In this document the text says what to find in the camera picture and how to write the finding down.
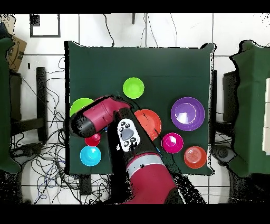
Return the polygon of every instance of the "green bowl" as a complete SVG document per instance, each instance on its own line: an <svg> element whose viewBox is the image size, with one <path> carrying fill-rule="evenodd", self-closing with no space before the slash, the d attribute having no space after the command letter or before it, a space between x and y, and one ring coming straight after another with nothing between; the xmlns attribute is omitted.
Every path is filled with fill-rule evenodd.
<svg viewBox="0 0 270 224"><path fill-rule="evenodd" d="M137 99L143 94L144 84L142 80L132 77L124 82L123 91L130 99Z"/></svg>
<svg viewBox="0 0 270 224"><path fill-rule="evenodd" d="M76 113L77 111L79 111L80 109L82 109L83 107L91 104L92 102L94 102L94 100L89 99L89 98L80 98L78 100L76 100L70 108L70 117Z"/></svg>

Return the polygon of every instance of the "black frame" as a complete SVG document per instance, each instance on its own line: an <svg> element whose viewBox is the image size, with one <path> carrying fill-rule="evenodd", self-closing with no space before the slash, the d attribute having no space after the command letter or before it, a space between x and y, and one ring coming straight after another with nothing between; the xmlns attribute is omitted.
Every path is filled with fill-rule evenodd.
<svg viewBox="0 0 270 224"><path fill-rule="evenodd" d="M45 143L47 134L47 96L46 96L46 70L44 67L36 68L36 113L37 118L20 120L11 123L11 133L16 135L28 130L37 129L38 140Z"/></svg>

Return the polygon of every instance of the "blue cup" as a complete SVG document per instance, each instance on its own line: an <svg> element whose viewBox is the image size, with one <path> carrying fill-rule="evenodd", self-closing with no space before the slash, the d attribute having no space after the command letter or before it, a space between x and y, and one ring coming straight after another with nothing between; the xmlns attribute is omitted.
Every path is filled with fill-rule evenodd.
<svg viewBox="0 0 270 224"><path fill-rule="evenodd" d="M80 159L85 166L96 166L101 160L101 152L95 146L85 146L81 150Z"/></svg>

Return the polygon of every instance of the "pink bowl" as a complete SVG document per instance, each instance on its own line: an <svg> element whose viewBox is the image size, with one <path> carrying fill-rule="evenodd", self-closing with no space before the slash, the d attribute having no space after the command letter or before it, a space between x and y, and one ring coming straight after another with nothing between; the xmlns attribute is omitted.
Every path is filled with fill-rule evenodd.
<svg viewBox="0 0 270 224"><path fill-rule="evenodd" d="M180 135L172 132L163 137L161 145L167 153L178 153L184 142Z"/></svg>

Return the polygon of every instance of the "green cloth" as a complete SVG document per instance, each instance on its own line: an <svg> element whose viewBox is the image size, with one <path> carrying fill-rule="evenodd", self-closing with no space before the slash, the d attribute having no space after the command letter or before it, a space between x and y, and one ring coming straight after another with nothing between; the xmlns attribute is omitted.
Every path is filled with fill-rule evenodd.
<svg viewBox="0 0 270 224"><path fill-rule="evenodd" d="M9 86L9 67L6 54L14 42L10 38L0 39L0 170L18 173L21 167L10 157L11 147L11 98Z"/></svg>
<svg viewBox="0 0 270 224"><path fill-rule="evenodd" d="M86 48L73 42L69 46L70 106L82 97L97 99L107 94L123 96L123 84L130 77L144 83L144 93L134 101L141 109L156 112L162 122L160 136L175 132L184 140L183 149L173 155L182 173L211 175L207 163L199 169L190 169L184 162L185 150L208 146L208 96L210 84L210 53L215 45L206 44L202 49L186 48ZM203 124L192 132L179 130L170 117L173 104L182 97L198 99L205 109ZM84 139L70 137L70 173L111 173L106 133L103 133L98 148L101 150L100 164L92 168L80 161L80 151L86 144ZM172 155L161 147L160 138L155 146L163 155L163 162L170 172L177 172Z"/></svg>
<svg viewBox="0 0 270 224"><path fill-rule="evenodd" d="M239 114L235 122L234 149L238 154L229 166L240 177L270 174L270 156L262 151L266 79L270 78L270 48L244 41L231 57L239 72Z"/></svg>

